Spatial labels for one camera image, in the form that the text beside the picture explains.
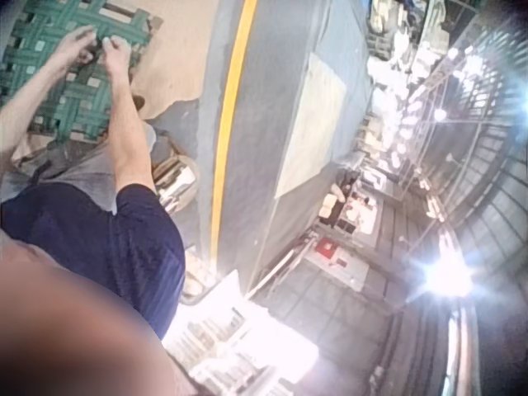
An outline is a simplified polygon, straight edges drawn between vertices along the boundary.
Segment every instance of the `gray pants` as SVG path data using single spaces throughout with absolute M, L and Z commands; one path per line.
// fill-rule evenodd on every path
M 156 133 L 152 126 L 143 123 L 147 144 L 152 150 Z M 30 185 L 31 178 L 17 170 L 8 171 L 0 186 L 0 201 L 10 200 Z M 116 177 L 108 140 L 81 159 L 66 172 L 40 181 L 40 183 L 62 182 L 84 191 L 103 210 L 116 212 Z

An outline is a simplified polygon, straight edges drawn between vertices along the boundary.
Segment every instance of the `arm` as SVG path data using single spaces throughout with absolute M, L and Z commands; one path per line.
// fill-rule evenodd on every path
M 66 35 L 46 64 L 0 110 L 0 177 L 48 91 L 64 77 L 75 60 L 91 60 L 86 47 L 95 38 L 91 26 Z
M 162 344 L 130 307 L 1 232 L 0 248 L 0 387 L 176 394 Z
M 108 139 L 114 161 L 115 188 L 119 192 L 130 184 L 141 184 L 155 191 L 150 150 L 130 91 L 130 46 L 120 37 L 112 36 L 103 40 L 103 48 L 112 90 Z

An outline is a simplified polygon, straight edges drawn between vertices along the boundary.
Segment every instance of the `concrete floor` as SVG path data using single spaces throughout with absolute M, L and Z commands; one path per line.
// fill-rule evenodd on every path
M 240 2 L 220 3 L 213 26 L 204 91 L 151 120 L 192 156 L 201 171 L 196 204 L 175 216 L 185 245 L 204 259 L 210 246 L 215 139 Z M 346 84 L 347 95 L 327 160 L 346 153 L 370 97 L 366 76 L 365 8 L 359 0 L 259 2 L 247 45 L 229 145 L 219 236 L 219 273 L 237 269 L 242 289 L 299 237 L 333 181 L 328 165 L 275 199 L 310 52 Z
M 295 394 L 362 395 L 389 330 L 389 316 L 304 260 L 271 294 L 254 301 L 314 342 L 319 358 Z

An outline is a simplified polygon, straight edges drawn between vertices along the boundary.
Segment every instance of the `person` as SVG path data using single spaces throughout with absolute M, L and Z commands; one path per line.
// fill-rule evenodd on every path
M 37 246 L 77 275 L 136 309 L 161 339 L 177 309 L 185 253 L 176 225 L 158 202 L 149 151 L 155 140 L 134 107 L 130 45 L 104 38 L 111 85 L 107 141 L 51 180 L 11 169 L 12 154 L 47 92 L 76 61 L 93 61 L 92 26 L 67 34 L 42 68 L 0 110 L 2 229 Z
M 0 230 L 0 394 L 209 395 L 128 304 Z

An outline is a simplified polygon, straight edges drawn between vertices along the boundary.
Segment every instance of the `bright light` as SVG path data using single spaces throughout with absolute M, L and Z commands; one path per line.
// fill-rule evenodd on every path
M 409 140 L 409 139 L 411 139 L 412 136 L 413 136 L 413 130 L 405 129 L 405 128 L 404 128 L 404 129 L 402 129 L 402 130 L 399 131 L 399 134 L 400 134 L 400 136 L 401 136 L 402 138 Z
M 415 101 L 414 103 L 409 105 L 409 107 L 407 108 L 407 111 L 420 110 L 422 108 L 422 106 L 423 106 L 423 103 L 421 101 Z
M 292 384 L 299 382 L 318 359 L 315 344 L 269 315 L 257 320 L 241 347 L 257 367 L 275 366 Z
M 459 51 L 456 48 L 450 48 L 450 50 L 447 51 L 447 57 L 449 59 L 456 58 L 456 55 L 458 55 L 458 54 L 459 54 Z
M 413 93 L 411 96 L 411 99 L 409 100 L 411 103 L 416 101 L 424 92 L 426 91 L 425 85 L 421 85 L 417 88 L 417 90 Z
M 465 79 L 465 73 L 461 72 L 460 70 L 455 70 L 453 72 L 453 77 L 454 78 L 458 78 L 459 80 L 463 80 L 463 79 Z
M 465 61 L 464 69 L 462 70 L 469 76 L 477 74 L 482 76 L 484 61 L 477 55 L 470 55 Z
M 447 113 L 445 110 L 442 109 L 436 109 L 435 110 L 435 120 L 437 121 L 443 121 L 447 117 Z
M 418 122 L 418 117 L 415 117 L 414 115 L 411 115 L 409 117 L 405 117 L 402 120 L 402 124 L 404 125 L 415 125 Z
M 425 179 L 421 179 L 420 180 L 420 188 L 422 188 L 423 190 L 426 190 L 426 191 L 429 191 L 431 189 L 431 187 L 429 186 L 429 183 L 427 183 L 427 181 Z M 435 217 L 433 213 L 431 213 L 431 215 L 427 214 L 429 217 Z
M 405 144 L 403 143 L 398 143 L 398 145 L 396 146 L 396 149 L 398 150 L 400 154 L 405 154 L 407 152 L 407 147 L 405 147 Z
M 438 295 L 465 297 L 473 288 L 469 268 L 457 260 L 440 260 L 426 275 L 427 288 Z
M 394 151 L 393 151 L 391 160 L 392 160 L 394 169 L 398 169 L 402 165 L 402 162 L 400 161 L 399 156 Z

